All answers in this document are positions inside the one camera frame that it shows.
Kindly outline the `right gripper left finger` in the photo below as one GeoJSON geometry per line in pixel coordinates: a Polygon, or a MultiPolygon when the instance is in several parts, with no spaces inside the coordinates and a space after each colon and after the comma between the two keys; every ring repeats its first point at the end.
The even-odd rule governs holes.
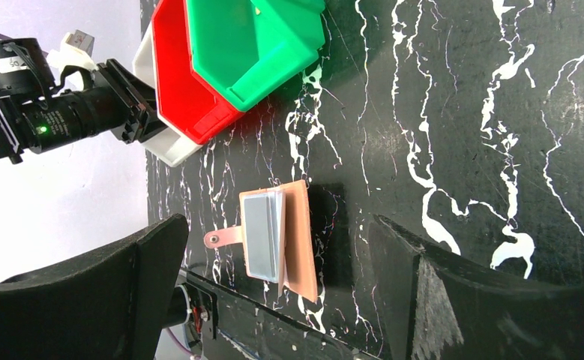
{"type": "Polygon", "coordinates": [[[187,319],[180,214],[0,283],[0,359],[152,359],[187,319]]]}

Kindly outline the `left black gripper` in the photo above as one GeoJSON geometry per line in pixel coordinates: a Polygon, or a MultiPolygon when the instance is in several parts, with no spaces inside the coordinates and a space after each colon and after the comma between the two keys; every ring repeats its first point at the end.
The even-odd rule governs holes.
{"type": "Polygon", "coordinates": [[[151,86],[119,61],[66,66],[60,79],[72,74],[82,90],[55,83],[36,39],[0,40],[0,159],[19,164],[26,149],[41,154],[106,131],[143,143],[163,130],[151,86]]]}

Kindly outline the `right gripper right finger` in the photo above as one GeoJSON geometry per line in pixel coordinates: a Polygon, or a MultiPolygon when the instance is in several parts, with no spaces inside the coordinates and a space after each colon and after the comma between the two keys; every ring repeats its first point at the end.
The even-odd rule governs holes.
{"type": "Polygon", "coordinates": [[[393,359],[584,359],[584,284],[486,268],[382,215],[370,255],[393,359]]]}

